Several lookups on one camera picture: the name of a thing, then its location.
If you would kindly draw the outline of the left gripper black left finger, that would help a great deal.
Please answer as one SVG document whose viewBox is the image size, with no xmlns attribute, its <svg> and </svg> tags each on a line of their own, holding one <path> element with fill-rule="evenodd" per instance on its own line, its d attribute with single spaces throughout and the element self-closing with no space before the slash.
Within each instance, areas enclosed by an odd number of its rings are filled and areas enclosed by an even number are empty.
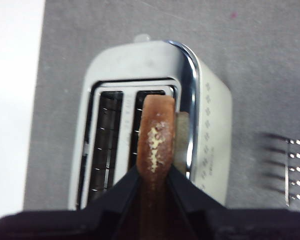
<svg viewBox="0 0 300 240">
<path fill-rule="evenodd" d="M 113 240 L 137 194 L 133 167 L 110 190 L 80 210 L 22 211 L 0 218 L 0 240 Z"/>
</svg>

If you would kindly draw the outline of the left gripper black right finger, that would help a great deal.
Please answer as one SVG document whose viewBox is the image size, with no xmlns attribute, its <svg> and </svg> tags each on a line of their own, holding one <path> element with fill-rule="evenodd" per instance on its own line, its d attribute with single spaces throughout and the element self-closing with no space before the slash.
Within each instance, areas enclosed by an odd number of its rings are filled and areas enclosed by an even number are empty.
<svg viewBox="0 0 300 240">
<path fill-rule="evenodd" d="M 300 240 L 299 211 L 227 208 L 174 166 L 167 185 L 186 226 L 199 240 Z"/>
</svg>

